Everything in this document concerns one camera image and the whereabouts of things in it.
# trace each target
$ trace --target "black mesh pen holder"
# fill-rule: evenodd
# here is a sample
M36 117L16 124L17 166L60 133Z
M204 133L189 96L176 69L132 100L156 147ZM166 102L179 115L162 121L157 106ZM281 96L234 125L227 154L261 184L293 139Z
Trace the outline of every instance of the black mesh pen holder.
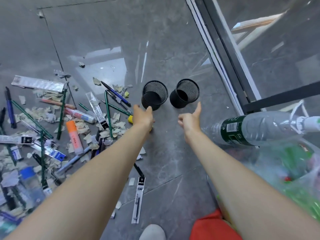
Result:
M160 81L149 81L142 89L142 106L147 109L149 106L152 110L157 110L168 98L168 90Z
M184 108L187 104L198 99L200 90L198 85L191 79L182 79L176 89L170 94L170 103L177 109Z

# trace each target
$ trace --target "water bottle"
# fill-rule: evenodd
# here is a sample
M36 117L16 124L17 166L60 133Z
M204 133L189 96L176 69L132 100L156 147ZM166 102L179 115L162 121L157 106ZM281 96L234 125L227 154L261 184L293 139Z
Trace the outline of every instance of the water bottle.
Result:
M33 200L34 206L37 207L45 200L46 196L42 191L42 187L36 173L32 167L26 167L20 170L20 174L22 182Z
M297 116L295 111L258 112L222 120L212 126L213 141L217 144L270 146L320 131L320 116Z

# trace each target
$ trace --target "barcode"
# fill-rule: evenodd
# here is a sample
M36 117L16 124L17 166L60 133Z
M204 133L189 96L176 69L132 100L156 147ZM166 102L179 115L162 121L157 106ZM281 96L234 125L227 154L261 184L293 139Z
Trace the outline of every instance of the barcode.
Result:
M20 77L18 77L18 76L16 76L16 77L14 77L14 79L13 79L12 83L19 84L19 83L20 83L20 80L21 80L21 78L20 78Z
M238 128L238 123L231 123L226 125L226 131L227 132L235 132L237 131Z

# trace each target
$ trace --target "highlighter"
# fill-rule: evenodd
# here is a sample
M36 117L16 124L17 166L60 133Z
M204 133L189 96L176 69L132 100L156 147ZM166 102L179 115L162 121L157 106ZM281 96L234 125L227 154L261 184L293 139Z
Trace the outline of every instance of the highlighter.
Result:
M70 140L73 145L74 153L80 155L83 153L83 147L78 135L76 124L73 120L66 122L66 128L68 129Z

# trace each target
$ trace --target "shoe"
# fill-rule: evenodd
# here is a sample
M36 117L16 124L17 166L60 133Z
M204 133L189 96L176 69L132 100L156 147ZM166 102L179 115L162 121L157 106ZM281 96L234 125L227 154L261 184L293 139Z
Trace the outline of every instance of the shoe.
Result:
M166 234L161 226L150 224L143 231L139 240L166 240Z

